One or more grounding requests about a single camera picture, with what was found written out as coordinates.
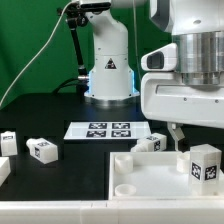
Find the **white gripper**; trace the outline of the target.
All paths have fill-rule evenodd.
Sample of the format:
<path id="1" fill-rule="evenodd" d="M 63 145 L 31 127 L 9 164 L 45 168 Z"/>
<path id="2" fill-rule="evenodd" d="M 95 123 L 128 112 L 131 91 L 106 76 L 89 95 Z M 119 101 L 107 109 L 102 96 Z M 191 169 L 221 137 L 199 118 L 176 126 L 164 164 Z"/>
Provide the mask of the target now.
<path id="1" fill-rule="evenodd" d="M 150 120 L 165 121 L 181 150 L 182 124 L 224 128 L 224 84 L 187 86 L 180 75 L 149 72 L 141 82 L 141 110 Z"/>

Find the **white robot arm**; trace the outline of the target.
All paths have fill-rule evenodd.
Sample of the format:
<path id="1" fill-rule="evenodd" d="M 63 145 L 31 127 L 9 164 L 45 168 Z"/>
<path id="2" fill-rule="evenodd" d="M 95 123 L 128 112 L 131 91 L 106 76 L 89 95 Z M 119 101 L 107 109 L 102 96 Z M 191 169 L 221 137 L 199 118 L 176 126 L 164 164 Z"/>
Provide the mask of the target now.
<path id="1" fill-rule="evenodd" d="M 172 42 L 141 58 L 141 109 L 150 120 L 165 121 L 174 139 L 182 124 L 224 129 L 224 0 L 137 0 L 149 4 L 149 18 Z M 130 0 L 81 0 L 93 26 L 95 63 L 91 100 L 108 103 L 133 95 L 127 30 L 110 7 Z"/>

